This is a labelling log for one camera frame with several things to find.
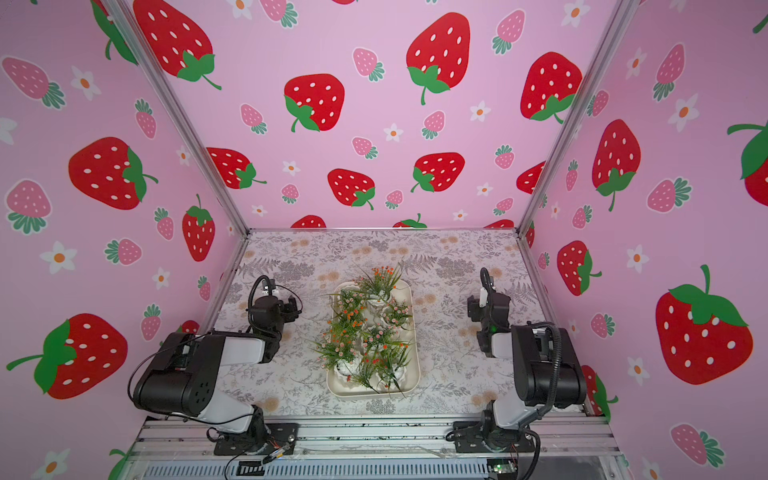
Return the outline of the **potted plant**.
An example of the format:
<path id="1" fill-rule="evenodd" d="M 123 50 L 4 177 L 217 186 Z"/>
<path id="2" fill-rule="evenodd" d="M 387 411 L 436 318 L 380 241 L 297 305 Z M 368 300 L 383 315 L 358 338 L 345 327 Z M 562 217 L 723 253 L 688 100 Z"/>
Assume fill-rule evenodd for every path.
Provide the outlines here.
<path id="1" fill-rule="evenodd" d="M 362 334 L 366 327 L 364 295 L 356 288 L 342 288 L 330 297 L 331 316 L 313 351 L 324 367 L 345 386 L 357 384 L 365 348 Z"/>
<path id="2" fill-rule="evenodd" d="M 361 346 L 363 356 L 373 360 L 376 356 L 397 356 L 406 351 L 410 344 L 400 336 L 399 329 L 374 326 L 361 332 Z"/>
<path id="3" fill-rule="evenodd" d="M 361 359 L 353 380 L 375 394 L 404 392 L 405 377 L 410 364 L 410 346 L 399 355 L 376 356 Z"/>

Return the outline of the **white pot pink flower plant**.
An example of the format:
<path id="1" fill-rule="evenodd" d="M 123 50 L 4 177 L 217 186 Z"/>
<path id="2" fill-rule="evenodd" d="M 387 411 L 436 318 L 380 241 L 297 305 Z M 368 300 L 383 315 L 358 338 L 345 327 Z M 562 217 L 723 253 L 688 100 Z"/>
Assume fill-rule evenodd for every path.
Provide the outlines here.
<path id="1" fill-rule="evenodd" d="M 407 302 L 392 300 L 381 310 L 380 319 L 388 327 L 408 330 L 413 323 L 413 309 Z"/>

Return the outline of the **white pot orange flower plant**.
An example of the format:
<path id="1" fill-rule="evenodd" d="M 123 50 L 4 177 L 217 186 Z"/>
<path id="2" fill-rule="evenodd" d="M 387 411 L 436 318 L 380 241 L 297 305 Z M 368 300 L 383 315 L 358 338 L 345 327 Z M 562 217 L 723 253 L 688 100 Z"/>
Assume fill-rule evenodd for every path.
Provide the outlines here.
<path id="1" fill-rule="evenodd" d="M 401 276 L 402 269 L 399 265 L 377 266 L 364 270 L 356 283 L 371 305 L 382 307 L 391 300 Z"/>

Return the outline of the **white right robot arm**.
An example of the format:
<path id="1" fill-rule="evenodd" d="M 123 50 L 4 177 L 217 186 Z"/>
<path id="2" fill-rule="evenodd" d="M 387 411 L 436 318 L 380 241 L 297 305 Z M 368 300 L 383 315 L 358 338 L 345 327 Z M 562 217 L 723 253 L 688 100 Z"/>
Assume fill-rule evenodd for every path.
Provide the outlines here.
<path id="1" fill-rule="evenodd" d="M 492 449 L 518 442 L 524 430 L 554 408 L 584 403 L 587 381 L 566 330 L 551 322 L 513 325 L 510 298 L 483 293 L 467 299 L 467 314 L 480 325 L 483 354 L 509 360 L 514 389 L 489 402 L 473 437 Z"/>

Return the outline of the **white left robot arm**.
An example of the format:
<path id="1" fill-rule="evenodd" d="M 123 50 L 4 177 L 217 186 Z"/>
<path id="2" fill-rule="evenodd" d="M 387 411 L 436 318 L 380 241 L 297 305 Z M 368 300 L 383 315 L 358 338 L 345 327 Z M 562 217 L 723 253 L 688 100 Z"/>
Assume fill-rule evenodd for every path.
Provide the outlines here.
<path id="1" fill-rule="evenodd" d="M 301 314 L 298 299 L 273 294 L 250 299 L 244 332 L 211 330 L 203 335 L 172 333 L 148 357 L 146 369 L 127 387 L 134 406 L 215 430 L 217 453 L 256 451 L 272 443 L 263 410 L 217 388 L 221 371 L 233 365 L 265 365 L 280 348 L 284 326 Z"/>

